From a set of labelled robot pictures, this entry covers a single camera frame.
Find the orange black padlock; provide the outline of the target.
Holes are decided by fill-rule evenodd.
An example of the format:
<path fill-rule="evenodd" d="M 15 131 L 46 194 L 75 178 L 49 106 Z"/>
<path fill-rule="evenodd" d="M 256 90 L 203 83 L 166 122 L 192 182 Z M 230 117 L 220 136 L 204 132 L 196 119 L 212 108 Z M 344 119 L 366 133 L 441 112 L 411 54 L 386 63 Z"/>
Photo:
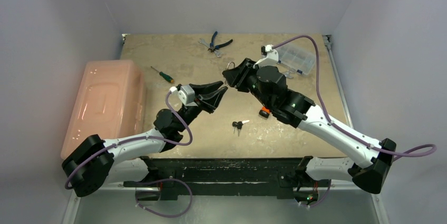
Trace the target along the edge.
<path fill-rule="evenodd" d="M 259 113 L 258 113 L 262 118 L 265 118 L 265 119 L 267 119 L 267 118 L 269 118 L 269 116 L 270 116 L 270 111 L 268 110 L 268 109 L 266 109 L 266 108 L 262 108 L 261 110 L 259 110 Z"/>

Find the black key bunch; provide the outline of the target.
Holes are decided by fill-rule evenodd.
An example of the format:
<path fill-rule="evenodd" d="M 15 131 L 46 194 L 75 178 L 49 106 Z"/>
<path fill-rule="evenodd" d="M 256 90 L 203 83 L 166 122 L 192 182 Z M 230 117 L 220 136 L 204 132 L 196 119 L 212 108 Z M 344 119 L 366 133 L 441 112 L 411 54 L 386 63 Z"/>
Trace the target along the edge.
<path fill-rule="evenodd" d="M 250 120 L 233 121 L 233 123 L 232 123 L 233 133 L 237 132 L 238 136 L 240 136 L 240 132 L 241 132 L 243 125 L 248 122 L 250 122 Z"/>

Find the brass padlock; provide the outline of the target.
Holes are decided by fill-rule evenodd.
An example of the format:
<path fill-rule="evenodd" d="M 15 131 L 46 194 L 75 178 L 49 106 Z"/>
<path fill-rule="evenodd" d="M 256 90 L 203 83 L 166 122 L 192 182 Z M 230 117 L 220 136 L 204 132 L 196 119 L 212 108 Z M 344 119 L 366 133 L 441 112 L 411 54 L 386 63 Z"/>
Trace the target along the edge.
<path fill-rule="evenodd" d="M 230 61 L 230 62 L 227 64 L 225 70 L 234 69 L 235 67 L 236 67 L 236 65 L 235 65 L 234 61 Z"/>

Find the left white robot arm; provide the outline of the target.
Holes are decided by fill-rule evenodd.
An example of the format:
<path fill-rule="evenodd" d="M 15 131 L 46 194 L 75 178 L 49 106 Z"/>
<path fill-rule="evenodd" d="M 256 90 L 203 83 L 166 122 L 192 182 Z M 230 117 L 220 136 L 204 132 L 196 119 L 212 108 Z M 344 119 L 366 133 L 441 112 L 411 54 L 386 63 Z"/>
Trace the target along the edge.
<path fill-rule="evenodd" d="M 123 163 L 137 167 L 133 160 L 140 161 L 146 154 L 190 145 L 191 122 L 202 111 L 213 113 L 227 90 L 222 81 L 173 86 L 165 95 L 167 107 L 157 113 L 152 129 L 117 139 L 101 139 L 98 134 L 87 137 L 62 163 L 65 189 L 88 196 L 112 183 L 113 174 L 124 170 Z"/>

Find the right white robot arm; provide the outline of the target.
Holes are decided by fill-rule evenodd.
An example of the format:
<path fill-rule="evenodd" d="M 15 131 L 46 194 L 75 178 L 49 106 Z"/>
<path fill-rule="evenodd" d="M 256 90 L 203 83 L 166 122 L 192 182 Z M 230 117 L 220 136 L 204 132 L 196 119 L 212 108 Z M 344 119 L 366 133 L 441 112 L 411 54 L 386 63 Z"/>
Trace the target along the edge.
<path fill-rule="evenodd" d="M 286 77 L 276 66 L 259 67 L 245 59 L 233 69 L 224 70 L 230 87 L 251 93 L 273 117 L 294 128 L 309 132 L 343 152 L 344 158 L 312 157 L 297 169 L 297 181 L 307 186 L 315 180 L 352 181 L 362 190 L 379 194 L 393 163 L 396 149 L 391 139 L 368 137 L 339 120 L 325 117 L 321 106 L 288 88 Z"/>

